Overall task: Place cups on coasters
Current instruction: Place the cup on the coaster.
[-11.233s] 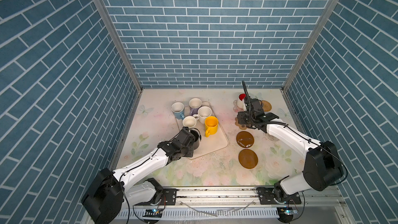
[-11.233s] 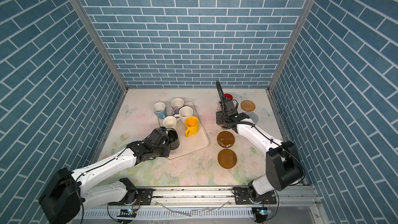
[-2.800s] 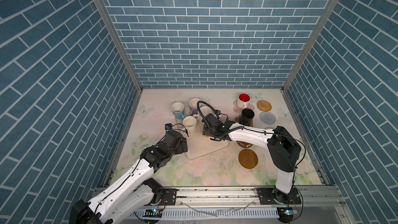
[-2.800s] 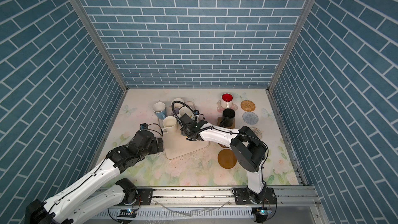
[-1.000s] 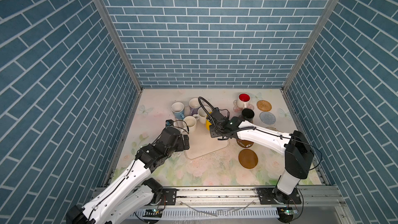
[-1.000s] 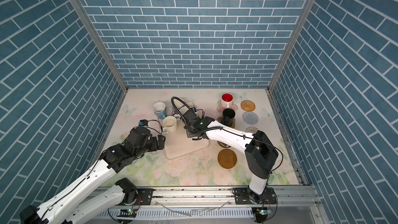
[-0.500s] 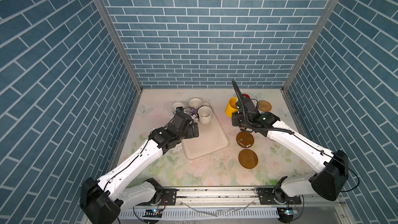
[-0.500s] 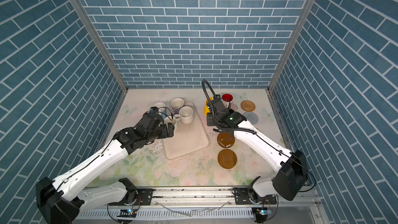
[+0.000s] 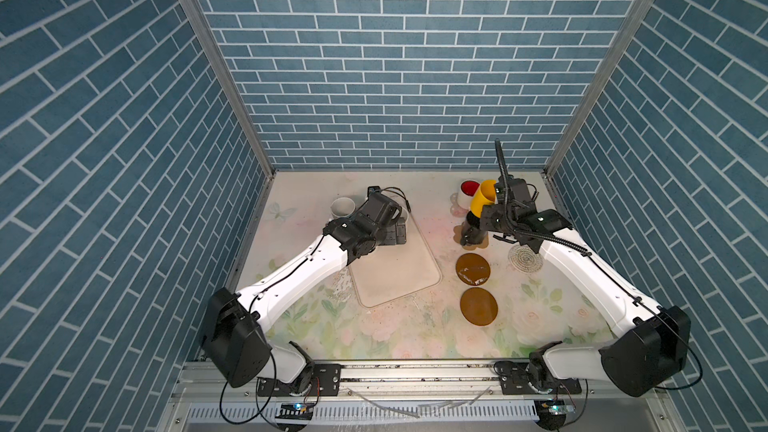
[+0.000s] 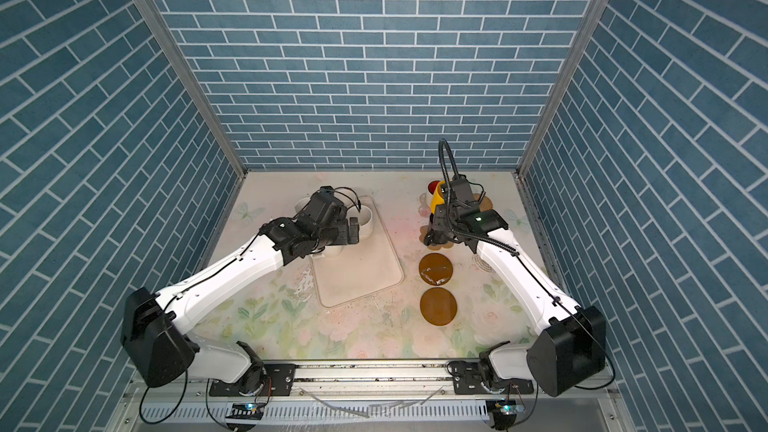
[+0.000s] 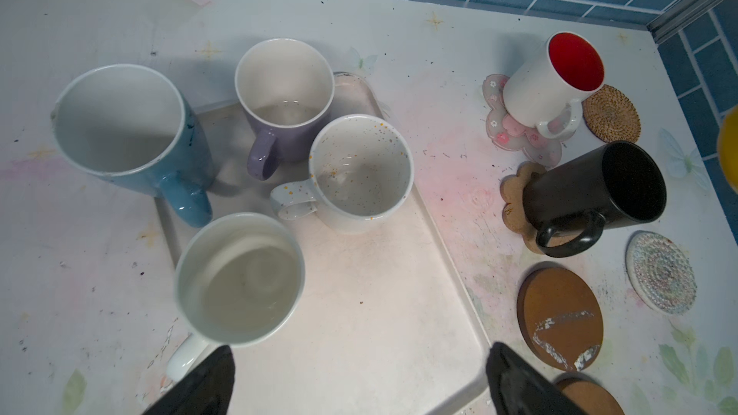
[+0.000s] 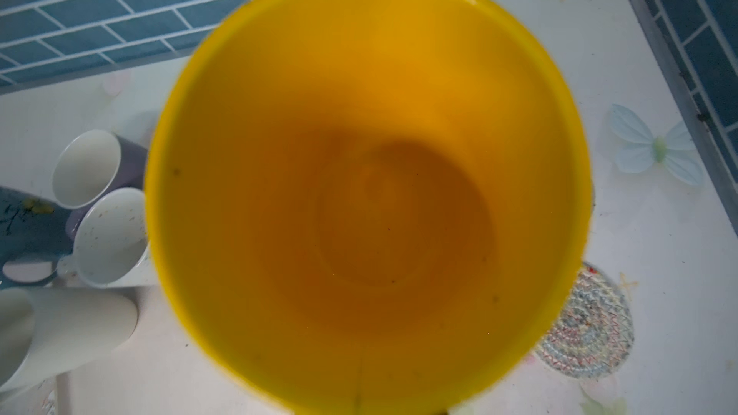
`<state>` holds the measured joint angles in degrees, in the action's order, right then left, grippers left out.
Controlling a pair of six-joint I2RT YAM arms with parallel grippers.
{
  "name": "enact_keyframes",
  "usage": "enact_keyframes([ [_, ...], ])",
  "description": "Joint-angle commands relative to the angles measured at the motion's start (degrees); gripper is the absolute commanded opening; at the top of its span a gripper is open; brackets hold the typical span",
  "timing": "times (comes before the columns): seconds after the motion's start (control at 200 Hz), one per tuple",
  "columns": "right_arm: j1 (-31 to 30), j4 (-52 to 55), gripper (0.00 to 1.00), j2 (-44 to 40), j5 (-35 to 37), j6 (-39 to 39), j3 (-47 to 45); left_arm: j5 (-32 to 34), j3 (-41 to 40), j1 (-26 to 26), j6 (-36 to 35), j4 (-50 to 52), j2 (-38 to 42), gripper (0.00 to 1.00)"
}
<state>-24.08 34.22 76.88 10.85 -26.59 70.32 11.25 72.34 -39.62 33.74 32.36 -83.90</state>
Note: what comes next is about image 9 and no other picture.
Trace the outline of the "yellow mug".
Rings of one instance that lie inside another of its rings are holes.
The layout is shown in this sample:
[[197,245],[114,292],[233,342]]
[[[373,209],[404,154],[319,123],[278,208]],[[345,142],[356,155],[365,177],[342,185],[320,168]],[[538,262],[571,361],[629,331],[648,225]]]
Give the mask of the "yellow mug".
[[496,203],[496,184],[497,182],[491,179],[481,182],[478,186],[469,209],[475,217],[481,218],[483,208]]

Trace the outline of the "white mug red inside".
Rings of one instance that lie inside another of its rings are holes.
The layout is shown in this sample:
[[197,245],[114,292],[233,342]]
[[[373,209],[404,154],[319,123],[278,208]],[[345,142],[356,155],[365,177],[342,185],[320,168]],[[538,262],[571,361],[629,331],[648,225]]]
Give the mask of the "white mug red inside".
[[457,206],[461,209],[469,210],[471,207],[472,199],[474,198],[479,187],[480,183],[476,180],[462,181],[457,192]]

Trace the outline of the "multicolour stitched round coaster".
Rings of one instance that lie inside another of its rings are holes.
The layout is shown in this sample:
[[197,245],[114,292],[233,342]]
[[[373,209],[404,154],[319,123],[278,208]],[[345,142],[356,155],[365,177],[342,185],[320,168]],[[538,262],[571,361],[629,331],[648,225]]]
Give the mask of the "multicolour stitched round coaster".
[[514,245],[508,253],[509,266],[523,274],[534,274],[543,267],[543,258],[528,246]]

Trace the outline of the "black mug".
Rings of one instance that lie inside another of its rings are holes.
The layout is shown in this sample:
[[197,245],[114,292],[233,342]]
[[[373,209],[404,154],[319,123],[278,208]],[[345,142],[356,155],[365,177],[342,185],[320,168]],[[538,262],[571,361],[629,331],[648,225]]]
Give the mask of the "black mug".
[[480,246],[487,238],[487,232],[480,228],[480,218],[469,211],[463,222],[459,235],[462,247]]

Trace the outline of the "beige serving tray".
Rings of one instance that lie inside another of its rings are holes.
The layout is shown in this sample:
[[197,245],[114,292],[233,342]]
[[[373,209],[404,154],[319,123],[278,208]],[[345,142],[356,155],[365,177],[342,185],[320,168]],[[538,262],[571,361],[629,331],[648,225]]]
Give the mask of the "beige serving tray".
[[405,232],[405,244],[378,246],[349,266],[363,307],[374,308],[441,281],[438,263],[413,218],[406,220]]

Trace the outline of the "brown round coaster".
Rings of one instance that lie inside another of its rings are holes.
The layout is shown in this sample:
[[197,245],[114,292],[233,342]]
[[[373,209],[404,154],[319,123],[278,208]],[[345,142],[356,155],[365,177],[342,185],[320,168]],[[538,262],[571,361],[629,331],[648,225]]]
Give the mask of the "brown round coaster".
[[467,289],[460,298],[459,307],[463,317],[475,326],[490,325],[498,316],[495,297],[480,287]]
[[455,264],[457,277],[470,286],[485,284],[491,275],[489,262],[481,255],[466,253],[461,255]]

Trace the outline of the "pink flower coaster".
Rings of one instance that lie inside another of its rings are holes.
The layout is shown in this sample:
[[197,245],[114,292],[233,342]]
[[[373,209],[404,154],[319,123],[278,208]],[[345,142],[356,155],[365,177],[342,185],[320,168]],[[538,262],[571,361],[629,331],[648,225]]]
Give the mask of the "pink flower coaster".
[[461,192],[456,192],[450,196],[450,213],[454,217],[464,217],[468,213],[468,209],[465,208],[466,197]]

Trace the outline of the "brown paw coaster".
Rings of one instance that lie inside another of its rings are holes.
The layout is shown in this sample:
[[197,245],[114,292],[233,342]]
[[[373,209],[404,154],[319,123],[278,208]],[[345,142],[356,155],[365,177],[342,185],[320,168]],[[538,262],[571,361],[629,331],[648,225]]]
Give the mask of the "brown paw coaster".
[[454,229],[453,229],[453,232],[454,232],[454,235],[453,235],[454,242],[459,244],[464,250],[473,251],[473,250],[476,250],[476,249],[485,249],[489,245],[488,233],[485,233],[482,236],[482,240],[479,243],[474,244],[474,243],[469,243],[469,242],[467,242],[467,243],[463,242],[464,235],[463,235],[463,226],[462,225],[455,226]]

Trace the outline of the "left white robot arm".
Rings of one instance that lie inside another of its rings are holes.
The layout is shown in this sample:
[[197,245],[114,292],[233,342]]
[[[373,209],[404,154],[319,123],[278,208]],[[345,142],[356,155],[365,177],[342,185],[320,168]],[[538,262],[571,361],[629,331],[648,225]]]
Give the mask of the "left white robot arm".
[[326,223],[305,250],[271,275],[236,292],[216,291],[203,317],[201,347],[227,384],[239,388],[260,377],[284,384],[291,394],[305,393],[314,361],[296,343],[270,344],[267,332],[317,284],[374,252],[401,215],[398,202],[371,188],[362,205]]

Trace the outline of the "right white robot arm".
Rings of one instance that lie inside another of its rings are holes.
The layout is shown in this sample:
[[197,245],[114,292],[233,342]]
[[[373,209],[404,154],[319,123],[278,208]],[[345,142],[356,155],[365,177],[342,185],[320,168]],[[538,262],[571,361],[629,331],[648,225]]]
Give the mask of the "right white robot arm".
[[531,387],[548,393],[567,379],[607,381],[631,397],[663,388],[697,357],[689,344],[689,316],[630,284],[558,211],[538,210],[536,189],[509,173],[501,141],[494,147],[500,171],[492,183],[495,196],[489,201],[474,198],[468,225],[479,235],[541,256],[576,286],[613,335],[603,343],[550,342],[531,352],[526,370]]

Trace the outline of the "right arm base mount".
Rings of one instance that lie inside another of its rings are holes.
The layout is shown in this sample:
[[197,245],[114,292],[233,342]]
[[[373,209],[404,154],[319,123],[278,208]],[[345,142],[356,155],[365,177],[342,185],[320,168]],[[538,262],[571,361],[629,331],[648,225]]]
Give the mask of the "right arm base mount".
[[493,364],[504,395],[559,395],[576,396],[582,393],[577,379],[557,379],[542,365],[528,360],[499,360]]

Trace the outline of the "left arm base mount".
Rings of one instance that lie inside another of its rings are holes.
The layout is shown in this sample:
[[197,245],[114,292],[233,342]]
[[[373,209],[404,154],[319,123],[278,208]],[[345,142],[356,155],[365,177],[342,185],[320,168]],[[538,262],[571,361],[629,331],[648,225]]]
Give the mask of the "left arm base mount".
[[272,378],[257,380],[259,397],[306,397],[337,396],[341,381],[342,366],[338,363],[314,363],[307,365],[299,376],[290,383]]

